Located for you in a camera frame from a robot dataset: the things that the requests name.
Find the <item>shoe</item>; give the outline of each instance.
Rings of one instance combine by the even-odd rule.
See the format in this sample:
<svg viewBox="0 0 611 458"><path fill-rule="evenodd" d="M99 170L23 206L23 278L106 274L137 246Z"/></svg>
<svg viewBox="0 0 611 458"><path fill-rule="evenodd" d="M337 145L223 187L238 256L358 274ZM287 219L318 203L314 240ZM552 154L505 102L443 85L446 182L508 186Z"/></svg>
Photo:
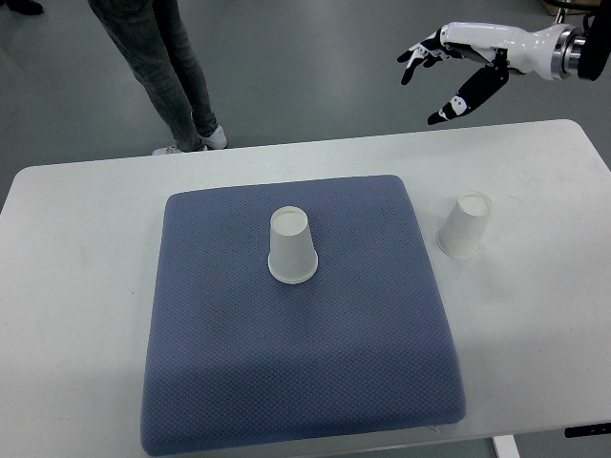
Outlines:
<svg viewBox="0 0 611 458"><path fill-rule="evenodd" d="M227 137L221 126L217 127L209 136L203 136L201 141L213 150L222 150L227 146Z"/></svg>
<svg viewBox="0 0 611 458"><path fill-rule="evenodd" d="M207 151L207 150L208 148L206 147L206 145L203 145L203 148L201 148L200 150L197 150L197 152ZM167 148L159 148L158 150L155 150L151 154L151 156L177 155L178 153L185 153L185 152L179 150L176 146L168 146ZM196 153L196 151L187 151L186 153Z"/></svg>
<svg viewBox="0 0 611 458"><path fill-rule="evenodd" d="M6 0L9 9L26 14L27 16L37 16L43 11L42 5L33 0Z"/></svg>

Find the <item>concrete floor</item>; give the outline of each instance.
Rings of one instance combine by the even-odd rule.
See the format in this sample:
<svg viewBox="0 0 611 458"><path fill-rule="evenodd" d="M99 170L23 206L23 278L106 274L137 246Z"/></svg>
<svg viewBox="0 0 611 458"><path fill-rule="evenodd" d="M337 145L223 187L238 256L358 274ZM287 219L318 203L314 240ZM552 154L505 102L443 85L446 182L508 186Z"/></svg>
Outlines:
<svg viewBox="0 0 611 458"><path fill-rule="evenodd" d="M46 12L39 17L0 7L0 207L25 167L147 156L173 143L87 2L40 2ZM611 105L611 66L595 83L512 76L473 114L432 128L427 117L479 66L450 61L420 69L408 87L399 84L403 66L396 57L441 25L473 21L545 29L552 18L538 0L179 3L231 147L570 118L611 163L603 114ZM562 431L549 431L516 441L522 458L611 455L611 436L567 440ZM495 453L491 441L481 440L347 456Z"/></svg>

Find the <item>textured fabric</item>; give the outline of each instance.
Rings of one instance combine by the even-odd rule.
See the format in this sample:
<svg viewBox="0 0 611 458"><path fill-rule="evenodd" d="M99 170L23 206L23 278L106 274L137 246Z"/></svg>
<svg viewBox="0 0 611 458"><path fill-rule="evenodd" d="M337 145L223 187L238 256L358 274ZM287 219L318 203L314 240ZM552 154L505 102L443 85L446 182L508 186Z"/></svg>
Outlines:
<svg viewBox="0 0 611 458"><path fill-rule="evenodd" d="M285 205L307 213L319 257L297 285L267 269L269 219ZM464 414L452 335L398 177L169 198L142 404L149 454Z"/></svg>

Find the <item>robotic hand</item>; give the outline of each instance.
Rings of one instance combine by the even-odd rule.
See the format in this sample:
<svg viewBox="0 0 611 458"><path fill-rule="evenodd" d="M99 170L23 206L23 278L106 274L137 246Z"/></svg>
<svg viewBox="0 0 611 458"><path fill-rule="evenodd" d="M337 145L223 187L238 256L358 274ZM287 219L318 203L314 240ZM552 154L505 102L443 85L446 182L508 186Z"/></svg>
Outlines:
<svg viewBox="0 0 611 458"><path fill-rule="evenodd" d="M575 27L561 23L543 31L527 32L494 24L452 22L398 57L399 62L407 62L401 84L408 84L421 64L429 68L451 58L485 64L450 102L429 117L432 125L468 115L502 88L510 73L535 72L548 80L577 73L581 78L595 80L611 52L611 40L605 36L611 24L610 2L601 1L587 37Z"/></svg>

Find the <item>jeans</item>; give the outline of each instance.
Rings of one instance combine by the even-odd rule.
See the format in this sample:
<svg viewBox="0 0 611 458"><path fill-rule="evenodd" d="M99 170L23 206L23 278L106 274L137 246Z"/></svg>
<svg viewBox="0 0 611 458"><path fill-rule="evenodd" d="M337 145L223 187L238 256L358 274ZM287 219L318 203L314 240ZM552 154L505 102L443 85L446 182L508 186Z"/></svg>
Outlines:
<svg viewBox="0 0 611 458"><path fill-rule="evenodd" d="M177 0L88 0L182 151L218 126Z"/></svg>

